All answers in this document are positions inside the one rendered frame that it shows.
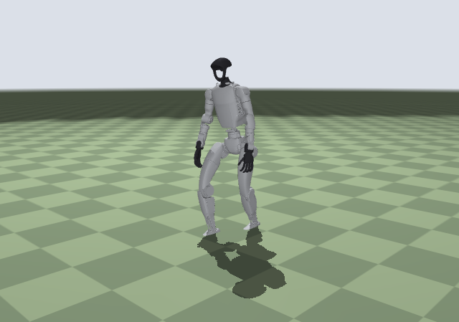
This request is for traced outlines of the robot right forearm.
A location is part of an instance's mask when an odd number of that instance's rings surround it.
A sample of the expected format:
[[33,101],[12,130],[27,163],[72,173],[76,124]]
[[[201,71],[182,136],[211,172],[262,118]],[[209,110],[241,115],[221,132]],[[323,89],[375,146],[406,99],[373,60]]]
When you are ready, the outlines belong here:
[[[207,125],[207,124],[205,124],[205,123],[203,123],[201,121],[200,131],[199,131],[199,135],[198,135],[198,139],[197,139],[197,141],[201,141],[202,142],[201,148],[204,147],[204,145],[205,145],[208,129],[209,129],[209,125]],[[197,142],[196,142],[196,144],[197,144]]]

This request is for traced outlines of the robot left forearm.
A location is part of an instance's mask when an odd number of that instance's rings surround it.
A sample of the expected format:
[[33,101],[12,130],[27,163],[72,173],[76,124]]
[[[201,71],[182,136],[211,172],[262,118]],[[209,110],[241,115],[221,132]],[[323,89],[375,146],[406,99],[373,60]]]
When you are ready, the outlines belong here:
[[247,117],[247,125],[245,126],[245,143],[248,144],[247,149],[253,150],[254,148],[254,130],[255,130],[255,119],[252,114],[248,114]]

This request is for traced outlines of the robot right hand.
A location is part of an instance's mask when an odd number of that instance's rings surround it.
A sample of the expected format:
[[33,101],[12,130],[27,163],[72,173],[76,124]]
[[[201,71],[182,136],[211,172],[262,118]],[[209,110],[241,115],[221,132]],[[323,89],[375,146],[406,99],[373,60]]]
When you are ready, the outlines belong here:
[[202,147],[201,148],[201,144],[202,142],[201,141],[197,141],[197,145],[196,145],[196,151],[195,151],[195,154],[194,154],[194,164],[198,167],[198,168],[201,168],[202,167],[202,164],[200,163],[200,158],[201,158],[201,150],[204,148]]

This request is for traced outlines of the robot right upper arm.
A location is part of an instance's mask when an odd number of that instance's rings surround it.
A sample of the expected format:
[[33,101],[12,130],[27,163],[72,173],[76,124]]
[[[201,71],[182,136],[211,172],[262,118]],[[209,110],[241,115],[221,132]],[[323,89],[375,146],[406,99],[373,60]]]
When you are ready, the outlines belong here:
[[212,88],[206,90],[204,96],[205,96],[205,106],[204,106],[205,114],[202,116],[202,122],[211,124],[214,120],[212,116],[212,112],[214,110],[214,103],[212,99]]

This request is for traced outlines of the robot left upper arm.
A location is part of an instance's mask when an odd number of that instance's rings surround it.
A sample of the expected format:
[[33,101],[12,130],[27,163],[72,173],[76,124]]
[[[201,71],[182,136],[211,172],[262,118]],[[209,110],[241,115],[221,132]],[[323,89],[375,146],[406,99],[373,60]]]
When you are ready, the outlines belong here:
[[250,99],[250,90],[245,86],[235,86],[235,94],[240,99],[242,109],[245,111],[245,115],[242,117],[242,122],[247,125],[247,115],[252,114],[254,116]]

